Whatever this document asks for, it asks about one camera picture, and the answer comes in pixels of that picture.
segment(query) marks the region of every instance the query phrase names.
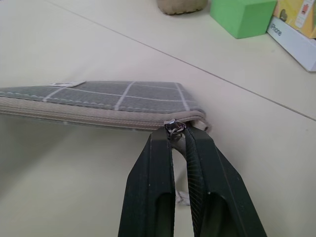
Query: white table surface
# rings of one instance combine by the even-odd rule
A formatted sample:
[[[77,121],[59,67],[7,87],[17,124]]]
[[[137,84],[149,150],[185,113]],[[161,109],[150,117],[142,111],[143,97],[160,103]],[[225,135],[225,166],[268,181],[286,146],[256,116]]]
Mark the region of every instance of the white table surface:
[[[268,236],[313,236],[316,74],[268,35],[233,39],[207,9],[170,17],[154,0],[52,2],[0,1],[1,86],[180,82],[207,112]],[[116,236],[148,135],[0,117],[0,236]],[[184,167],[176,156],[176,177]],[[188,208],[177,208],[175,236],[193,236]]]

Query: white box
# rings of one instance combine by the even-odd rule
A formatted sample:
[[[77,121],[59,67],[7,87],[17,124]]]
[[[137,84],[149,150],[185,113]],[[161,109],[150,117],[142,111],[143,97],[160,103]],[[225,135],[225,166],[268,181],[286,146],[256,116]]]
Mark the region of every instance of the white box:
[[[316,40],[309,39],[282,20],[273,17],[268,33],[307,71],[316,72]]]

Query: zipper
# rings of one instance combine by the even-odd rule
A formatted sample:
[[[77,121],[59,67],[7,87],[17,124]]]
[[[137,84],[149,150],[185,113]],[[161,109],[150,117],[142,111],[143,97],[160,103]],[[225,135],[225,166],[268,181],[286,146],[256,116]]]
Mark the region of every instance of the zipper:
[[[169,123],[164,123],[174,115],[110,111],[13,98],[3,98],[0,101],[0,114],[147,131],[165,126],[170,132],[169,137],[179,135],[184,130],[185,122],[204,120],[202,116],[195,112],[191,112],[191,114],[185,112],[183,114],[177,113],[177,121],[173,119]]]

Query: zipper pull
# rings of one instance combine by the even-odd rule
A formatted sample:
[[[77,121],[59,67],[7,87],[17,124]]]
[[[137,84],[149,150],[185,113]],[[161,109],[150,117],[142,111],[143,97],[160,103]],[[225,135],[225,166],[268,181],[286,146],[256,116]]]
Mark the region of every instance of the zipper pull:
[[[180,139],[184,129],[187,128],[185,123],[176,121],[175,119],[172,119],[171,121],[165,121],[163,124],[167,132],[168,139]]]

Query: beige zipper tape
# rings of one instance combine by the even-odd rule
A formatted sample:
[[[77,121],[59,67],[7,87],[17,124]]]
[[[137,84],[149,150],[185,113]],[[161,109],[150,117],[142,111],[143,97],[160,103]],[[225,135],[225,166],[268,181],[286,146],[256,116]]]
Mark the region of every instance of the beige zipper tape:
[[[39,101],[0,97],[0,114],[29,118],[66,121],[97,126],[155,130],[166,120],[199,123],[207,130],[205,114],[199,111],[183,111],[169,114],[139,113],[87,108],[73,105],[43,103]]]

